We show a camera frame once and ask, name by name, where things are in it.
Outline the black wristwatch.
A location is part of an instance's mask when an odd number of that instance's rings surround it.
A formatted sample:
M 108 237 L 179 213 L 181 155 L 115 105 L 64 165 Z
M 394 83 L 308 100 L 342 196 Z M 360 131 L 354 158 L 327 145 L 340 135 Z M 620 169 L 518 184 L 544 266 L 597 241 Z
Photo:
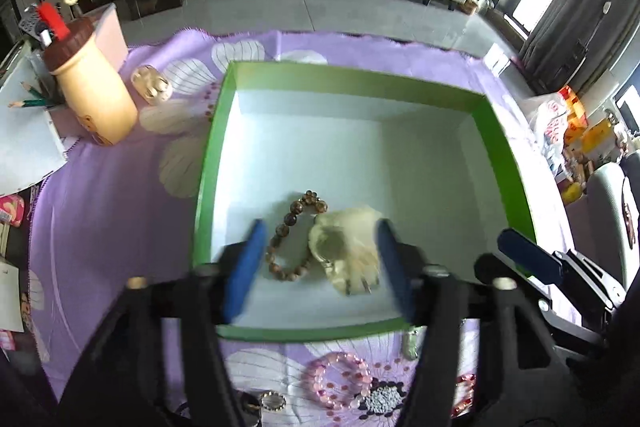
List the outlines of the black wristwatch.
M 241 391 L 240 403 L 243 412 L 254 417 L 262 415 L 262 412 L 281 412 L 288 405 L 285 396 L 274 390 L 264 390 L 257 393 Z

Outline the cream white wristwatch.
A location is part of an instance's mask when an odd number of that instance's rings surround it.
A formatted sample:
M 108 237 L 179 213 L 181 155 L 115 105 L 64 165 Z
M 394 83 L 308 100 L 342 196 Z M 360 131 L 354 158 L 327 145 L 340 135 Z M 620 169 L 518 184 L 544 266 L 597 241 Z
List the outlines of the cream white wristwatch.
M 308 233 L 308 248 L 336 291 L 368 295 L 380 285 L 376 227 L 382 213 L 364 206 L 321 213 Z

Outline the grey chair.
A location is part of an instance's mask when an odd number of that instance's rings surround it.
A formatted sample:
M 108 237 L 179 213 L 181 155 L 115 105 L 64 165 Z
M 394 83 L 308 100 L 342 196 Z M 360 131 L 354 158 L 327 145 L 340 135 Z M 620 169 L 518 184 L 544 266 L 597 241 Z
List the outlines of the grey chair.
M 639 270 L 639 210 L 630 180 L 616 162 L 590 176 L 587 209 L 587 256 L 628 289 Z

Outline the white plastic shopping bag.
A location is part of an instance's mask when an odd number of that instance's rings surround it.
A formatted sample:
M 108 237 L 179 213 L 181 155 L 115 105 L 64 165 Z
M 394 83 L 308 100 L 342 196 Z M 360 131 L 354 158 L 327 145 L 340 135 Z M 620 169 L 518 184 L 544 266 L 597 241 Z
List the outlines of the white plastic shopping bag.
M 537 150 L 556 176 L 565 164 L 564 135 L 570 110 L 564 98 L 559 93 L 534 96 L 521 101 L 520 107 L 535 137 Z

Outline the green cardboard box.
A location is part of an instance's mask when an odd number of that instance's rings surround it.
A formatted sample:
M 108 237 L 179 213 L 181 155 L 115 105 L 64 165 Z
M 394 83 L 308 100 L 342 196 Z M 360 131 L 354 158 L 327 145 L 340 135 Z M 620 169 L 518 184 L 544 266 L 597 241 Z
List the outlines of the green cardboard box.
M 203 160 L 193 261 L 218 259 L 255 221 L 273 231 L 307 191 L 334 211 L 378 210 L 463 280 L 502 230 L 535 233 L 486 95 L 360 69 L 232 63 Z

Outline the yellow red gift bag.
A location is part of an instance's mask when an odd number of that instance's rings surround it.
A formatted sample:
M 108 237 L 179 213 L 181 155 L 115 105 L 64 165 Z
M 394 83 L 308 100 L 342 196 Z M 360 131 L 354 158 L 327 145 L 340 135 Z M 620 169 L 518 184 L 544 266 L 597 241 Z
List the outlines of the yellow red gift bag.
M 559 94 L 564 98 L 568 110 L 567 129 L 564 133 L 564 142 L 568 145 L 580 138 L 588 128 L 587 113 L 584 104 L 570 87 L 563 87 Z

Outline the purple floral tablecloth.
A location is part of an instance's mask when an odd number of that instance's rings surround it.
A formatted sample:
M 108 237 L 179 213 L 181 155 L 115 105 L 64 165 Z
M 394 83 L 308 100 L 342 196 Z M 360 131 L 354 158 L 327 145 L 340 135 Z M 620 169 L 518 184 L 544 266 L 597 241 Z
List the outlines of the purple floral tablecloth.
M 516 148 L 539 244 L 573 246 L 521 109 L 477 58 L 380 37 L 270 31 L 215 38 L 179 31 L 162 44 L 134 48 L 122 68 L 158 67 L 175 98 L 144 106 L 138 127 L 118 145 L 79 138 L 37 198 L 29 291 L 38 353 L 56 395 L 129 277 L 164 281 L 186 271 L 205 141 L 222 77 L 234 61 L 346 66 L 486 94 Z

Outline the white paper sheet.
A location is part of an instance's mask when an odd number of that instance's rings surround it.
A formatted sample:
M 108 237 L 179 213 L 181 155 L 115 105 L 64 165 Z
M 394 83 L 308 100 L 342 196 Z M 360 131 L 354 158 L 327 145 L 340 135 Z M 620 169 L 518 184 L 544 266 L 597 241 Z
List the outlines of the white paper sheet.
M 0 182 L 1 195 L 20 193 L 66 164 L 66 152 L 48 110 L 44 107 L 10 107 L 30 100 L 22 82 L 32 86 L 37 76 L 28 49 L 15 53 L 1 78 Z

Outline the cream bottle with brown cap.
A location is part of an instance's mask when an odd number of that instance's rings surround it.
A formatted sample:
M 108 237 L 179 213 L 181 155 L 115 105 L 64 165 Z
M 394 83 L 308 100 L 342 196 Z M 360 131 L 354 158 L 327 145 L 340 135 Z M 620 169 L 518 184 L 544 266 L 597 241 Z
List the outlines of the cream bottle with brown cap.
M 138 110 L 118 68 L 98 47 L 92 21 L 83 16 L 66 23 L 49 2 L 40 3 L 37 14 L 54 32 L 43 50 L 43 63 L 79 124 L 104 146 L 125 139 Z

